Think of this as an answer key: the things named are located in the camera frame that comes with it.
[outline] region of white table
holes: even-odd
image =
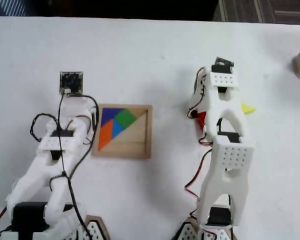
[[[220,56],[235,62],[242,100],[257,109],[247,115],[257,144],[235,234],[299,240],[299,50],[298,25],[0,17],[0,209],[35,156],[33,117],[57,113],[59,72],[83,71],[84,93],[100,103],[153,105],[152,158],[88,157],[73,178],[77,200],[114,240],[170,239],[195,208],[183,186],[207,150],[187,101],[197,69]]]

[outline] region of robotic arm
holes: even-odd
[[[197,202],[202,228],[237,226],[248,194],[248,170],[254,143],[241,108],[240,92],[233,62],[216,59],[211,68],[201,68],[194,84],[188,116],[204,116],[201,143],[212,146],[211,162]],[[226,119],[234,132],[217,130]],[[231,205],[214,205],[222,194]]]
[[[7,197],[6,209],[12,231],[2,233],[3,240],[59,240],[78,228],[80,222],[75,209],[66,201],[68,181],[82,159],[83,151],[87,150],[83,142],[92,135],[94,116],[98,114],[98,106],[89,108],[86,98],[78,95],[67,97],[67,93],[80,94],[81,91],[81,72],[61,73],[60,93],[66,95],[60,109],[60,129],[55,119],[47,123],[46,134],[40,141],[33,162]],[[45,187],[51,189],[48,202],[31,201]],[[80,204],[77,208],[85,219],[85,208]]]

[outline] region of wooden frame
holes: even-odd
[[[103,109],[129,109],[134,111],[144,111],[146,116],[145,126],[141,126],[139,131],[145,131],[145,142],[142,145],[141,142],[127,141],[116,144],[113,148],[107,150],[99,150],[100,129],[103,116]],[[152,141],[152,105],[132,105],[132,104],[100,104],[99,105],[99,125],[94,139],[94,146],[92,155],[95,157],[112,157],[112,158],[131,158],[131,159],[149,159],[151,158],[151,141]]]

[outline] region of wooden base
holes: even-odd
[[[151,158],[151,105],[100,104],[99,109],[93,156]]]

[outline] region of black wire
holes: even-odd
[[[67,176],[67,173],[66,173],[66,170],[65,170],[64,156],[63,156],[63,150],[62,150],[62,145],[61,145],[61,137],[60,137],[60,130],[61,130],[61,127],[60,127],[60,111],[61,111],[61,103],[62,103],[63,99],[64,99],[64,94],[62,94],[62,97],[61,97],[61,100],[60,100],[60,103],[59,103],[58,122],[57,122],[58,124],[57,124],[57,128],[56,128],[57,132],[58,132],[59,143],[60,143],[60,152],[61,152],[61,160],[62,160],[62,168],[63,168],[63,172],[62,172],[61,175],[64,175],[66,177],[67,181],[68,181],[68,187],[69,187],[71,200],[72,200],[72,204],[73,204],[76,216],[79,219],[79,222],[82,225],[83,229],[86,231],[86,234],[88,235],[89,239],[93,240],[93,238],[92,238],[85,222],[83,221],[83,219],[80,215],[78,205],[77,205],[77,201],[76,201],[75,194],[74,194],[74,190],[73,190],[72,184],[71,184],[71,179]]]
[[[12,225],[7,226],[5,229],[0,231],[0,234],[2,234],[3,232],[8,232],[12,230]]]
[[[89,98],[89,99],[92,99],[93,102],[94,102],[94,104],[95,104],[95,118],[96,118],[95,126],[94,126],[95,130],[93,132],[93,136],[92,136],[92,139],[91,139],[91,144],[90,144],[88,150],[85,152],[85,154],[80,159],[80,161],[74,166],[71,174],[69,175],[69,178],[72,179],[72,177],[73,177],[75,171],[77,170],[78,166],[82,163],[82,161],[85,159],[85,157],[88,155],[88,153],[92,149],[92,146],[94,145],[94,141],[95,141],[95,137],[96,137],[96,132],[97,132],[97,127],[98,127],[98,124],[99,124],[99,106],[98,106],[97,101],[92,96],[89,96],[89,95],[71,94],[71,95],[69,95],[69,97],[74,97],[74,98]]]
[[[49,117],[49,118],[52,118],[52,119],[54,120],[55,124],[58,126],[58,121],[57,121],[57,119],[56,119],[55,116],[53,116],[53,115],[51,115],[51,114],[49,114],[49,113],[39,113],[38,115],[36,115],[36,116],[34,117],[34,119],[32,120],[32,124],[31,124],[31,127],[30,127],[30,134],[31,134],[31,136],[34,137],[34,139],[35,139],[37,142],[41,142],[42,138],[41,138],[41,137],[38,138],[38,137],[35,135],[35,133],[34,133],[34,126],[35,126],[35,124],[36,124],[37,119],[38,119],[40,116],[47,116],[47,117]]]
[[[91,144],[91,140],[89,138],[86,137],[85,139],[87,139],[89,142],[84,142],[83,145],[89,145],[89,144]]]

